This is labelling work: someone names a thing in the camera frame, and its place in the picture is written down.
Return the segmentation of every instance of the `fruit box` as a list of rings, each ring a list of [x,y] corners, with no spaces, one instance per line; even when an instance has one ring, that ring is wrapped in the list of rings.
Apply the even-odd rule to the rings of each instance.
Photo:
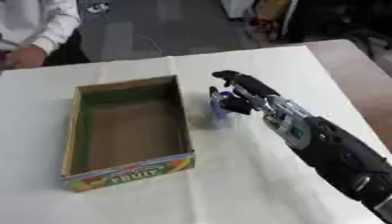
[[[61,178],[82,192],[194,167],[176,76],[77,87]]]

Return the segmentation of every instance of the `white tablecloth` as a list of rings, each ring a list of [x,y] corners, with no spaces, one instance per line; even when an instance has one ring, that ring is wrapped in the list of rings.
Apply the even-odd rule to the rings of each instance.
[[[2,223],[381,223],[334,190],[262,121],[208,123],[211,72],[251,74],[389,157],[305,47],[223,52],[6,72],[0,77]],[[83,193],[63,190],[60,164],[74,87],[178,74],[196,168]]]

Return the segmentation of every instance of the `white shirt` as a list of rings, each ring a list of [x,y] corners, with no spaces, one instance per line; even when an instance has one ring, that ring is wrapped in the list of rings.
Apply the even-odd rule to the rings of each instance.
[[[76,0],[0,0],[0,49],[35,45],[48,54],[81,23]]]

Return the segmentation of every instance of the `person's hand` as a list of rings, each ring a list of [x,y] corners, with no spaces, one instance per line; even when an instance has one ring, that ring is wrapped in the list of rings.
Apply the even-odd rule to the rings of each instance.
[[[43,49],[35,45],[28,45],[9,52],[5,56],[5,65],[16,69],[41,67],[46,56]]]

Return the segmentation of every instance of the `robotic arm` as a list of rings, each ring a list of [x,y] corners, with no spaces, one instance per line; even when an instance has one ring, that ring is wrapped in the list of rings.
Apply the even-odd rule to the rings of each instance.
[[[222,96],[211,87],[210,94],[219,99],[222,109],[244,115],[250,115],[252,109],[262,111],[266,124],[319,176],[392,224],[392,167],[386,158],[252,76],[221,71],[213,77],[223,79],[225,87],[234,88],[234,94]]]

